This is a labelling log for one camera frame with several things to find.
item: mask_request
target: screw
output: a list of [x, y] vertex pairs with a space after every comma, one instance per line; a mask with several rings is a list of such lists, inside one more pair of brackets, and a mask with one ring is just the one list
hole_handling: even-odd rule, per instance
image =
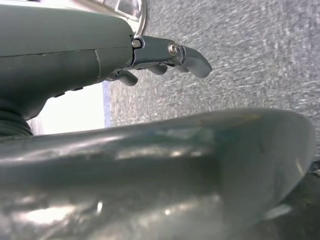
[[175, 56], [178, 52], [178, 47], [174, 42], [169, 43], [168, 49], [172, 56]]
[[139, 39], [134, 39], [132, 41], [132, 47], [134, 49], [141, 48], [143, 44]]

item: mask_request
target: gray carpet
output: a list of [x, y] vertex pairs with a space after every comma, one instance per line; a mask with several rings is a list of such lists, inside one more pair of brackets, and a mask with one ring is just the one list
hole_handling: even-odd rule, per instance
[[[110, 84], [112, 126], [242, 107], [303, 114], [320, 137], [320, 1], [147, 0], [144, 34], [195, 48], [206, 79], [171, 69]], [[320, 156], [320, 144], [318, 143]]]

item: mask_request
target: gray plastic casing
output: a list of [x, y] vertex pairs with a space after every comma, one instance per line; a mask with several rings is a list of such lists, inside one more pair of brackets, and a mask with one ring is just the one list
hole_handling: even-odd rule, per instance
[[133, 35], [113, 16], [0, 5], [0, 109], [30, 119], [48, 98], [103, 81], [131, 62]]

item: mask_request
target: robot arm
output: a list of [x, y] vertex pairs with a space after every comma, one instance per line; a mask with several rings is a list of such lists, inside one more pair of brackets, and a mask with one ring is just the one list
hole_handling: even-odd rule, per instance
[[0, 109], [28, 120], [51, 97], [104, 80], [133, 86], [128, 72], [168, 66], [204, 78], [211, 65], [194, 49], [149, 36], [134, 37], [124, 20], [91, 12], [2, 5]]

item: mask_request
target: shiny gray surface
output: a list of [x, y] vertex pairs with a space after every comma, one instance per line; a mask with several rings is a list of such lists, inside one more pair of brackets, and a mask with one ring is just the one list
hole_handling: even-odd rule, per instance
[[139, 71], [133, 88], [111, 83], [112, 125], [264, 106], [303, 114], [319, 135], [319, 1], [147, 3], [144, 34], [197, 49], [213, 71], [206, 79], [174, 69], [164, 76]]
[[301, 115], [243, 109], [0, 141], [0, 239], [224, 240], [312, 160]]
[[308, 174], [265, 220], [230, 240], [320, 239], [320, 178]]

